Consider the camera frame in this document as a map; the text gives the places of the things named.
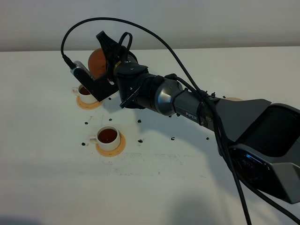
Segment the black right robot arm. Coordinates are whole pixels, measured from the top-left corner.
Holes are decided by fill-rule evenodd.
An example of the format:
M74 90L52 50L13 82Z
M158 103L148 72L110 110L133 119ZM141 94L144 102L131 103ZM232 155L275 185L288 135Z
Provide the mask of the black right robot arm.
M97 35L122 108L182 115L220 134L237 173L252 187L290 204L300 200L300 111L265 99L232 101L184 89L175 74L152 75L129 47Z

